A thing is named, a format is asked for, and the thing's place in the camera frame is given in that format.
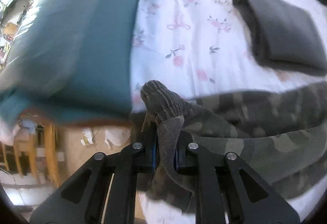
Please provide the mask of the yellow wooden rack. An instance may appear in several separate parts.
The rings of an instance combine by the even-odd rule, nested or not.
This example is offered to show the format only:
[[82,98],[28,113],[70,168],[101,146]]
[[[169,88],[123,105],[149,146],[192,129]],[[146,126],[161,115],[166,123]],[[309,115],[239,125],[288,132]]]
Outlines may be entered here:
[[[44,127],[44,154],[45,160],[47,162],[48,173],[51,182],[55,184],[56,187],[60,187],[62,181],[59,176],[59,169],[58,169],[58,158],[57,152],[55,149],[55,135],[56,135],[56,128],[55,125],[38,115],[31,115],[31,114],[23,114],[20,116],[22,119],[27,119],[28,121],[33,121],[37,125]],[[18,131],[15,128],[8,128],[7,125],[1,121],[1,146],[2,146],[2,153],[4,159],[4,166],[6,169],[9,169],[8,161],[7,161],[7,154],[6,154],[6,146],[11,145],[14,148],[14,156],[16,161],[16,166],[19,175],[23,175],[22,168],[19,161],[19,142],[18,139]],[[27,154],[29,158],[30,169],[32,172],[33,177],[36,181],[39,181],[39,176],[37,172],[37,148],[36,148],[37,136],[35,134],[30,134],[29,139],[26,141],[26,148]]]

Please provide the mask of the camouflage pants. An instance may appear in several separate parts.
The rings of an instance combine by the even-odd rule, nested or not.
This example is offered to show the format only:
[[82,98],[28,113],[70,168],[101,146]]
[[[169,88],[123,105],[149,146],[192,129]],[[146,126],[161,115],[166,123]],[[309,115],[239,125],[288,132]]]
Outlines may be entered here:
[[188,102],[159,81],[143,85],[144,126],[155,122],[160,163],[147,196],[191,211],[193,181],[174,170],[181,132],[212,153],[235,152],[285,199],[326,176],[326,83],[283,93],[243,91]]

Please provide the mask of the white floral bed sheet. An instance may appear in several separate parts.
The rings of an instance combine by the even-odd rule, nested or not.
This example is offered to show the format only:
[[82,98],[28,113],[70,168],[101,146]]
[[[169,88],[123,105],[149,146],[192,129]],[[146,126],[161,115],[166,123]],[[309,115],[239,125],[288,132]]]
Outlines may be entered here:
[[[326,41],[325,5],[284,1],[305,9]],[[140,88],[149,80],[195,100],[243,90],[282,92],[319,78],[259,66],[232,0],[139,0],[131,48],[134,111],[145,108]]]

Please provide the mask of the teal orange bed footboard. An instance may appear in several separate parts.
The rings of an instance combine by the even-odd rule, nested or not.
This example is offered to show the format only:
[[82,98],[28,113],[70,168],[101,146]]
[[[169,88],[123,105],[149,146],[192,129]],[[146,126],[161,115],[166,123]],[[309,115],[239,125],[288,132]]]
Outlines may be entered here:
[[139,0],[41,0],[1,72],[1,121],[24,113],[60,124],[126,126]]

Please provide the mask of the white plastic trash bag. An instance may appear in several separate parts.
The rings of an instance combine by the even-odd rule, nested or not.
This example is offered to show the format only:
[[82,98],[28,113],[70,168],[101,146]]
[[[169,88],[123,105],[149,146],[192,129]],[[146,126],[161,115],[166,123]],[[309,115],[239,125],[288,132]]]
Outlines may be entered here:
[[105,129],[105,143],[108,148],[112,146],[121,147],[125,145],[130,139],[130,130],[127,128],[113,128],[108,127]]

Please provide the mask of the white snack wrapper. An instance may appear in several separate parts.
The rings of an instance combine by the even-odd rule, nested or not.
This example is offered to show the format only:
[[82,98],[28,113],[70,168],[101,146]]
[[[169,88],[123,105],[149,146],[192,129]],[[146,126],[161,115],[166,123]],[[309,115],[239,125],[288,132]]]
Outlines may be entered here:
[[86,146],[86,145],[94,144],[93,143],[93,132],[92,132],[91,128],[83,128],[82,136],[83,136],[83,138],[80,140],[82,145]]

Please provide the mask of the folded dark grey garment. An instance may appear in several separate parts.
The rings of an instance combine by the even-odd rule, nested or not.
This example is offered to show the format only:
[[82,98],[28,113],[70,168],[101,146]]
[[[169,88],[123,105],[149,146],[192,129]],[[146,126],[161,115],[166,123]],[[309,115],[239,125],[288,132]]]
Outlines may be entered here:
[[326,75],[322,39],[310,15],[284,0],[232,0],[247,24],[261,66]]

